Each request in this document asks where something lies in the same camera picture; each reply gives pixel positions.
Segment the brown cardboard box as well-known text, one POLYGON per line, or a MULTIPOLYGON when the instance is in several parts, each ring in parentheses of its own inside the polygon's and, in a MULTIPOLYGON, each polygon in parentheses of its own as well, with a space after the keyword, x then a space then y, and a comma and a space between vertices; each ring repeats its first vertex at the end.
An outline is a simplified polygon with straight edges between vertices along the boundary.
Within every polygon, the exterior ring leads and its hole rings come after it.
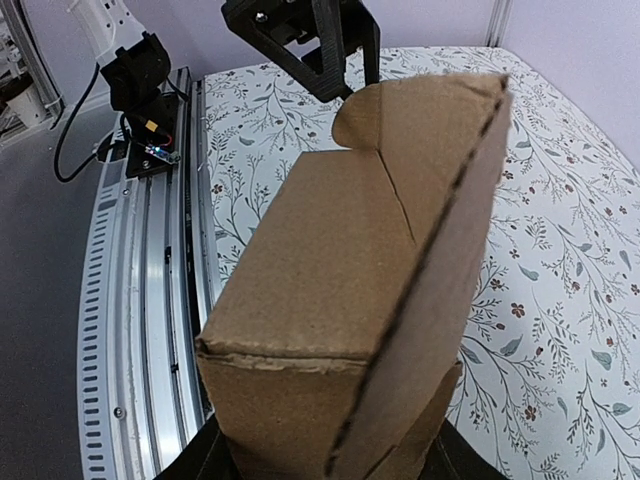
POLYGON ((458 349, 506 157, 502 74, 352 94, 304 153, 197 338, 245 479, 415 479, 458 349))

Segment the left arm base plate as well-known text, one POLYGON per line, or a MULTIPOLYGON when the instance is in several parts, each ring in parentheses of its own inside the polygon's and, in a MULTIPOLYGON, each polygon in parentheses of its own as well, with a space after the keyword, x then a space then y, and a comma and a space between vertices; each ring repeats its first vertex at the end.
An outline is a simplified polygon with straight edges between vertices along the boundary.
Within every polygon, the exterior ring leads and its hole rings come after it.
POLYGON ((99 162, 125 161, 127 178, 143 178, 169 171, 182 159, 183 117, 189 107, 186 94, 163 92, 157 97, 165 114, 158 124, 139 114, 119 120, 116 129, 96 147, 99 162))

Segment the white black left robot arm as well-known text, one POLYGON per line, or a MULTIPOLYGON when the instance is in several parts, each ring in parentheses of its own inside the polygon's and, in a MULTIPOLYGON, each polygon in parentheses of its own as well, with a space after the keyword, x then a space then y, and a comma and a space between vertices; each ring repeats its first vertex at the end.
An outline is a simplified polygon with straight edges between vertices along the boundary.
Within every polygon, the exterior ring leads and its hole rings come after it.
MULTIPOLYGON (((113 109, 150 103, 171 71, 158 36, 121 1, 73 1, 68 10, 89 38, 113 109)), ((351 94, 346 59, 356 51, 366 84, 380 79, 380 29, 360 1, 227 1, 221 12, 231 32, 321 102, 351 94)))

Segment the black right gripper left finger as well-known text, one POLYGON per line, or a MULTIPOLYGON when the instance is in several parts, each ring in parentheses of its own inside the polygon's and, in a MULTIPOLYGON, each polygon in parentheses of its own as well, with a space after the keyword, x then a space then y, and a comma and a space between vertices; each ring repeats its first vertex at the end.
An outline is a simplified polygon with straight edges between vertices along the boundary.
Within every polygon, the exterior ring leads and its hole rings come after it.
POLYGON ((210 416, 179 456, 155 480, 238 480, 233 461, 218 421, 210 416))

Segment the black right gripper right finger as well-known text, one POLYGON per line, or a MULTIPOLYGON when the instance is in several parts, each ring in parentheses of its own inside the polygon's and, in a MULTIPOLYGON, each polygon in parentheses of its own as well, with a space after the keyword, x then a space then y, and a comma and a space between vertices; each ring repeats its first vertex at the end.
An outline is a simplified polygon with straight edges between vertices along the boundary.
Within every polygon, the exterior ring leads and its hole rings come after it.
POLYGON ((445 420, 431 444, 424 464, 425 480, 505 480, 445 420))

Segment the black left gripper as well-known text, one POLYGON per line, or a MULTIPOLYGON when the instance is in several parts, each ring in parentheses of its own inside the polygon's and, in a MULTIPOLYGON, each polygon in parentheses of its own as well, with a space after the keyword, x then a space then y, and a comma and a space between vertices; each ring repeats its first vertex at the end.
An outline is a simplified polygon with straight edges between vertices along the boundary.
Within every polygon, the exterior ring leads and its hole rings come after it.
POLYGON ((233 33, 319 100, 346 93, 345 49, 362 49, 366 85, 380 80, 380 28, 362 1, 226 1, 221 11, 233 33))

